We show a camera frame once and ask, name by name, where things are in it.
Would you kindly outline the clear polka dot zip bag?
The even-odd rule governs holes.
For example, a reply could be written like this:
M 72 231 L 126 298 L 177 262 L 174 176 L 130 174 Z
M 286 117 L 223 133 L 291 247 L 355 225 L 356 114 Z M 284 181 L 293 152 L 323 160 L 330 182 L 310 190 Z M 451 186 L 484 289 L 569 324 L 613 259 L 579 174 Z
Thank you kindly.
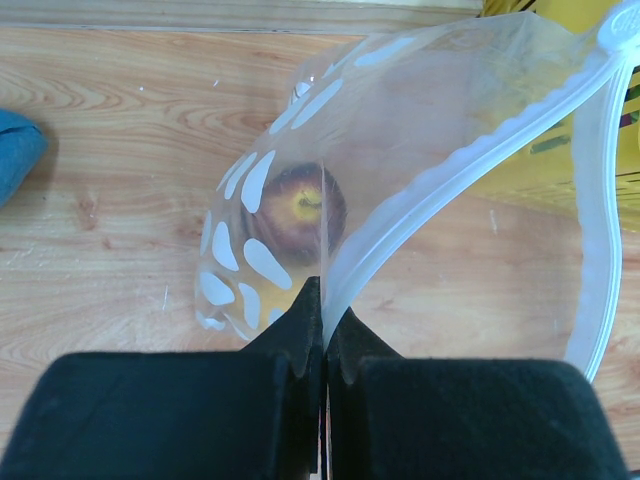
M 240 282 L 320 281 L 326 337 L 353 311 L 407 357 L 559 359 L 593 379 L 619 299 L 619 119 L 639 58 L 639 5 L 573 33 L 534 12 L 373 35 L 303 63 L 285 110 L 225 173 L 205 215 L 195 316 L 251 340 Z M 572 118 L 572 212 L 476 189 Z M 247 237 L 265 185 L 329 170 L 344 233 L 297 265 Z

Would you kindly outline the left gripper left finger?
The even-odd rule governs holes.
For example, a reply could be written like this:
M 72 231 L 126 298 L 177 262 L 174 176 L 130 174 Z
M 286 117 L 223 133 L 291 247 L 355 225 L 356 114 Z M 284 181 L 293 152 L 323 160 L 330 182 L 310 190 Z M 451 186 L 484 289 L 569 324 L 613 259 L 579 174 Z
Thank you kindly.
M 307 479 L 318 470 L 320 285 L 237 351 L 77 352 L 27 399 L 5 479 Z

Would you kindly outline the red apple toy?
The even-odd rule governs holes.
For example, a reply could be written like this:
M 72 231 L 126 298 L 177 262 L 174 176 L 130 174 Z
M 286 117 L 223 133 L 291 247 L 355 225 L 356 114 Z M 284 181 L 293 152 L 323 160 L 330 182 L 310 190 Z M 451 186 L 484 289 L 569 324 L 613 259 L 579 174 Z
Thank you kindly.
M 334 251 L 346 225 L 347 204 L 329 170 L 315 163 L 289 168 L 265 185 L 259 210 L 242 215 L 247 237 L 277 257 L 311 265 L 321 257 L 321 227 L 328 220 L 328 249 Z

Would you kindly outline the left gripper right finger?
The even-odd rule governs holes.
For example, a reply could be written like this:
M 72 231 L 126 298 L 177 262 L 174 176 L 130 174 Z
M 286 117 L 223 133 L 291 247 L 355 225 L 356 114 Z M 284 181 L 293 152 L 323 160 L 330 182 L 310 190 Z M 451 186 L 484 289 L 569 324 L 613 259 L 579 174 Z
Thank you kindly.
M 592 385 L 554 360 L 406 358 L 352 311 L 326 353 L 333 479 L 629 479 Z

